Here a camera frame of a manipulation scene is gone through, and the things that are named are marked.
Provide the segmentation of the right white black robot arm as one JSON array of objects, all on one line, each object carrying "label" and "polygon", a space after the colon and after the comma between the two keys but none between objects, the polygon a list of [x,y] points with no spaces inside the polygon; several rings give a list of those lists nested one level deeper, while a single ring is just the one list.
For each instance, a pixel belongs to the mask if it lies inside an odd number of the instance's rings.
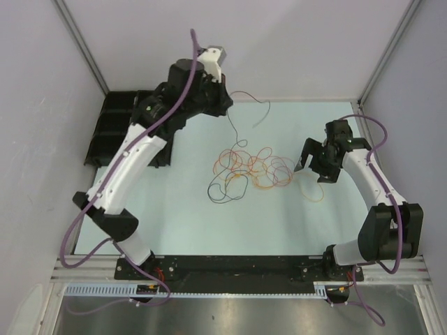
[{"label": "right white black robot arm", "polygon": [[305,140],[294,170],[309,168],[318,175],[319,183],[326,184],[336,183],[341,171],[345,171],[368,213],[354,240],[326,248],[323,274],[338,280],[348,267],[372,264],[395,274],[402,260],[418,254],[422,207],[408,202],[395,190],[374,157],[378,147],[363,137],[355,137],[347,117],[328,122],[325,135],[322,142]]}]

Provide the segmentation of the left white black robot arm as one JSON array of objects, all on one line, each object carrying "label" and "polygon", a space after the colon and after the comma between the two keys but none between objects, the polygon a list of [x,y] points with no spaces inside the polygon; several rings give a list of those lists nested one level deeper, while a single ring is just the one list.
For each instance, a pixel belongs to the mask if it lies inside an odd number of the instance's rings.
[{"label": "left white black robot arm", "polygon": [[134,107],[126,136],[101,179],[86,193],[74,195],[81,214],[118,245],[138,278],[153,274],[154,261],[140,236],[139,220],[125,208],[130,190],[188,119],[224,116],[232,104],[220,61],[205,56],[176,61],[168,79]]}]

